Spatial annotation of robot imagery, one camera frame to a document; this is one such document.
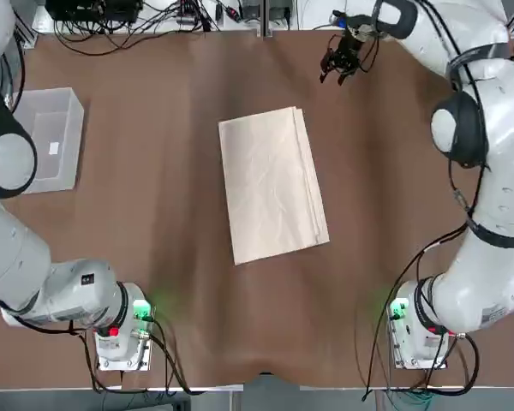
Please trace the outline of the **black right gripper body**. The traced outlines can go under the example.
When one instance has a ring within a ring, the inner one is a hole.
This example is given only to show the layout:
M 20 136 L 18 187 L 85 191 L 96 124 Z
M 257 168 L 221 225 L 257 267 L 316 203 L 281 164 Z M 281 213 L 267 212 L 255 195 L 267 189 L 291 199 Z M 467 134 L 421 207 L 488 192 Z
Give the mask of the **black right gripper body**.
M 338 71 L 356 71 L 360 68 L 359 53 L 363 43 L 346 33 L 340 36 L 337 46 L 332 49 L 331 65 Z

